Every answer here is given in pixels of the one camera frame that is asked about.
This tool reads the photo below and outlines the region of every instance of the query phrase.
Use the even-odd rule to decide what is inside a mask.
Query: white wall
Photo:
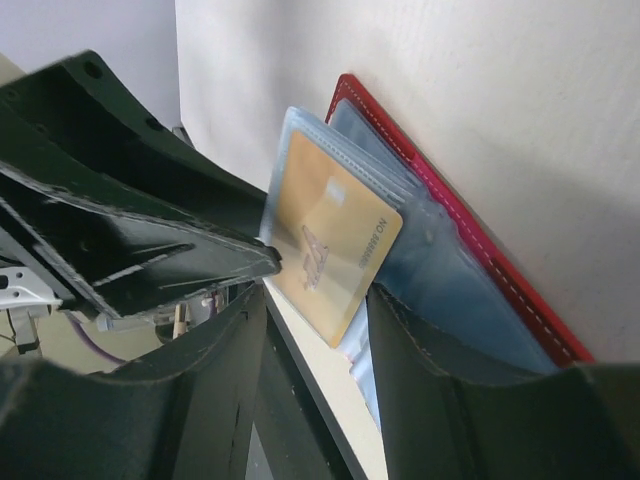
[[[5,0],[0,52],[26,72],[95,50],[167,127],[180,122],[173,0]]]
[[[183,122],[266,188],[358,75],[576,335],[640,361],[640,2],[180,0]]]

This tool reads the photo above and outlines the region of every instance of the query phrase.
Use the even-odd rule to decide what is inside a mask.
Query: black plastic part
[[[65,308],[151,312],[279,271],[265,194],[164,129],[86,52],[0,88],[0,244]]]
[[[275,479],[367,477],[271,294],[255,425]]]
[[[390,479],[640,478],[640,367],[518,381],[379,286],[368,313]]]
[[[111,374],[3,362],[2,478],[244,478],[265,326],[254,286]]]

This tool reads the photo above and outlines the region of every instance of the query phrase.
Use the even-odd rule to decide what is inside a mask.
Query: card holder
[[[517,313],[519,323],[533,335],[553,364],[566,367],[574,362],[592,362],[589,351],[508,260],[456,192],[354,75],[343,74],[338,79],[326,122],[330,122],[334,113],[340,112],[337,109],[343,99],[351,103],[353,109],[366,120],[368,128],[375,132],[377,138],[384,140],[394,155],[421,180],[428,196],[446,211],[468,256],[484,270],[504,300]],[[369,148],[367,145],[361,143],[361,146]]]
[[[393,171],[395,181],[417,180],[348,99],[338,102],[329,125]],[[424,187],[413,188],[399,209],[403,228],[376,281],[419,317],[486,355],[538,373],[556,370],[460,240],[446,209]]]

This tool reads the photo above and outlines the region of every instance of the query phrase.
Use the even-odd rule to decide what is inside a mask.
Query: white stitching
[[[435,191],[436,195],[438,197],[440,197],[442,199],[442,201],[449,207],[448,210],[449,213],[453,213],[455,214],[456,217],[458,217],[458,219],[460,219],[460,222],[462,223],[462,225],[464,226],[465,230],[469,233],[469,235],[471,235],[471,238],[475,241],[476,245],[480,248],[480,250],[482,250],[482,253],[484,253],[485,257],[487,257],[489,259],[489,264],[493,267],[493,269],[498,273],[498,275],[500,275],[500,277],[502,277],[502,280],[509,285],[510,289],[513,291],[513,293],[515,293],[516,295],[518,295],[518,299],[522,302],[522,304],[526,307],[527,311],[532,314],[535,319],[538,321],[538,323],[542,324],[544,326],[544,322],[542,321],[542,319],[540,318],[540,316],[538,314],[536,314],[534,312],[534,310],[529,306],[529,304],[525,301],[525,299],[518,294],[518,292],[515,290],[515,288],[513,287],[513,285],[511,285],[511,283],[507,280],[507,278],[502,274],[502,272],[498,269],[498,267],[495,266],[495,264],[493,263],[493,260],[491,259],[491,256],[489,255],[489,253],[485,250],[484,246],[480,243],[480,241],[475,237],[475,235],[471,232],[471,229],[469,228],[469,226],[467,225],[467,222],[464,221],[464,219],[460,216],[460,214],[455,210],[455,207],[453,205],[451,205],[446,198],[444,198],[444,195],[440,192],[440,190],[438,189],[438,187],[436,185],[433,184],[433,182],[431,181],[431,179],[429,179],[428,177],[426,177],[426,175],[424,174],[424,172],[422,171],[422,169],[420,168],[419,164],[416,164],[414,162],[414,160],[412,158],[409,158],[405,155],[405,153],[400,149],[400,147],[398,146],[398,144],[395,142],[395,140],[393,139],[393,137],[391,137],[391,135],[389,135],[389,133],[387,132],[387,130],[384,128],[384,126],[380,123],[380,120],[373,114],[371,113],[371,111],[369,110],[369,108],[367,107],[367,105],[365,105],[364,101],[362,100],[362,98],[360,97],[360,95],[358,95],[358,93],[351,87],[351,85],[347,84],[345,82],[345,80],[342,80],[340,82],[340,84],[338,85],[338,88],[336,89],[336,94],[333,97],[333,101],[331,102],[331,106],[329,107],[329,115],[332,115],[335,107],[336,107],[336,103],[338,98],[340,97],[340,92],[342,91],[342,88],[346,86],[349,91],[351,92],[351,94],[356,98],[356,100],[360,103],[360,105],[362,106],[362,108],[364,108],[367,116],[369,117],[370,120],[372,120],[380,129],[380,131],[382,132],[382,134],[386,137],[387,141],[389,143],[391,143],[391,145],[393,145],[395,147],[395,150],[397,153],[400,154],[400,156],[412,167],[416,168],[418,170],[418,173],[420,174],[420,176],[422,177],[423,180],[426,180],[427,183],[429,184],[429,186]],[[558,338],[553,334],[553,332],[546,326],[544,326],[544,331],[553,339],[553,341],[558,345],[558,346],[562,346],[560,340],[558,340]],[[569,353],[569,351],[565,348],[562,347],[562,353],[564,353],[567,357],[569,357],[570,359],[573,359],[572,355]]]

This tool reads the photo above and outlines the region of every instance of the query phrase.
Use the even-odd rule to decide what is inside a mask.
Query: purple cable
[[[84,328],[82,328],[82,323],[80,322],[80,320],[78,320],[78,318],[73,313],[64,312],[64,314],[67,316],[67,320],[69,320],[69,323],[71,323],[73,330],[78,334],[78,337],[80,337],[80,340],[82,340],[82,343],[84,343],[87,347],[89,347],[89,349],[93,353],[104,358],[105,360],[109,360],[110,362],[115,363],[116,365],[123,365],[127,363],[126,360],[123,360],[118,357],[114,357],[109,352],[99,347],[93,340],[91,340],[91,337],[87,335],[87,332],[85,332]]]

